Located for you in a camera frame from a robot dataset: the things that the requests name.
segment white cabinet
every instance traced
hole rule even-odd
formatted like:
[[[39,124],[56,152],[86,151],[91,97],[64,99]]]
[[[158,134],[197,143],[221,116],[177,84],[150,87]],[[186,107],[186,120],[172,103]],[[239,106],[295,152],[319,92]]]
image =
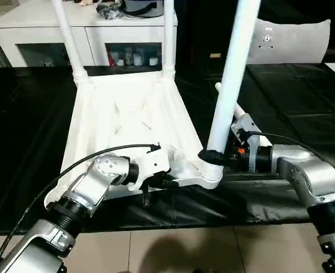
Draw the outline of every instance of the white cabinet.
[[[125,59],[126,48],[132,52],[144,51],[144,65],[150,57],[158,58],[162,63],[163,26],[154,27],[87,27],[86,34],[94,56],[95,65],[109,65],[108,53],[117,52],[119,58]]]
[[[145,65],[150,57],[162,63],[163,16],[104,20],[96,13],[96,5],[81,7],[73,1],[63,5],[83,65],[110,65],[108,51],[117,51],[124,58],[130,48],[142,51]],[[175,52],[176,31],[175,17]],[[1,16],[0,46],[13,67],[67,65],[63,37],[50,0],[30,0]]]
[[[94,65],[83,27],[73,27],[83,65]],[[0,28],[0,46],[13,67],[62,65],[66,50],[58,27]]]

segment white plastic chair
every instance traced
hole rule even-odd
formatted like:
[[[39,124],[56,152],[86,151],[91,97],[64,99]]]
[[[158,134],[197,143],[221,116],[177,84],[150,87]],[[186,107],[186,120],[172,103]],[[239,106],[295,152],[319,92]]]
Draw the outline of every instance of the white plastic chair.
[[[202,145],[174,81],[173,0],[164,1],[162,71],[98,77],[89,77],[81,64],[62,0],[52,0],[52,3],[77,85],[62,169],[107,147],[160,143],[169,154],[171,175],[181,186],[198,184],[207,189],[215,188],[222,178],[223,167],[198,158]],[[207,147],[209,150],[224,152],[259,5],[260,0],[240,0],[238,4]],[[117,154],[133,159],[146,151],[135,148]],[[58,200],[89,164],[81,164],[60,179],[57,187],[47,194],[45,205]],[[130,192],[126,187],[111,186],[108,198],[136,193],[141,191]]]

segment tile floor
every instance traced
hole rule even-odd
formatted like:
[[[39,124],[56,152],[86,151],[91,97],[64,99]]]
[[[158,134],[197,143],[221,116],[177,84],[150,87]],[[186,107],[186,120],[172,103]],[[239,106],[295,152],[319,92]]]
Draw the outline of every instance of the tile floor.
[[[322,273],[327,258],[301,224],[82,234],[64,262],[70,273]]]

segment black cable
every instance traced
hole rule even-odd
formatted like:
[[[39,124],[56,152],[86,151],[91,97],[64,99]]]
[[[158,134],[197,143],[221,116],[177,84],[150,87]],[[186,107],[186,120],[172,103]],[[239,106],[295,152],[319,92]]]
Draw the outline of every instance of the black cable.
[[[121,150],[121,149],[126,149],[126,148],[137,148],[137,147],[149,147],[151,149],[157,148],[158,146],[153,145],[153,144],[131,144],[131,145],[123,145],[123,146],[117,146],[117,147],[113,147],[113,148],[108,148],[108,149],[104,149],[101,150],[99,152],[95,152],[91,155],[88,155],[82,159],[80,159],[79,161],[75,162],[74,164],[72,164],[70,167],[68,167],[65,171],[63,171],[62,173],[60,173],[58,175],[58,177],[56,177],[55,179],[53,179],[50,183],[47,184],[47,186],[33,199],[33,201],[30,203],[30,205],[27,207],[27,209],[24,211],[22,217],[19,219],[19,221],[17,222],[17,224],[14,226],[14,228],[12,229],[12,231],[8,234],[7,238],[4,240],[2,246],[0,247],[0,261],[2,260],[2,255],[4,253],[4,251],[6,250],[7,245],[10,242],[10,239],[12,239],[13,235],[16,233],[20,223],[23,221],[23,219],[25,218],[25,216],[27,215],[27,213],[30,211],[30,209],[36,204],[36,202],[38,201],[38,199],[41,198],[41,196],[51,187],[54,185],[54,183],[56,183],[61,177],[63,177],[66,173],[68,173],[69,171],[71,171],[72,169],[74,169],[76,166],[78,166],[79,164],[81,164],[82,162],[87,161],[90,158],[93,158],[97,155],[101,155],[104,154],[106,152],[112,152],[112,151],[116,151],[116,150]]]
[[[251,136],[251,135],[261,135],[261,136],[264,136],[264,137],[276,137],[276,138],[283,138],[283,139],[286,139],[286,140],[289,140],[291,142],[294,142],[300,146],[302,146],[302,148],[305,148],[306,150],[308,150],[309,152],[313,153],[314,155],[316,155],[318,158],[320,158],[322,161],[325,161],[325,162],[328,162],[327,160],[325,160],[323,158],[323,156],[321,156],[316,150],[314,150],[312,147],[310,147],[309,145],[306,145],[305,143],[301,142],[301,141],[298,141],[296,139],[293,139],[293,138],[289,138],[288,136],[284,136],[284,135],[277,135],[277,134],[270,134],[270,133],[263,133],[263,132],[252,132],[252,131],[249,131],[247,132],[247,135],[248,136]]]

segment table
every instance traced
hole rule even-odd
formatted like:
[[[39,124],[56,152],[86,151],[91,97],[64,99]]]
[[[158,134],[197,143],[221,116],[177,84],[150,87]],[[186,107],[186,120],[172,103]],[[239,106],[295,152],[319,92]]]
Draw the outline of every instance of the table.
[[[88,72],[135,69],[94,67]],[[176,84],[204,145],[217,98],[214,84],[221,74],[202,69],[178,67]],[[59,173],[75,94],[70,68],[0,69],[0,234],[13,227],[36,193]],[[335,73],[325,64],[248,65],[238,101],[262,131],[300,139],[335,166]],[[190,186],[158,191],[151,203],[143,209],[141,195],[108,200],[86,231],[309,221],[288,182],[228,169],[215,190]],[[44,213],[40,203],[19,232]]]

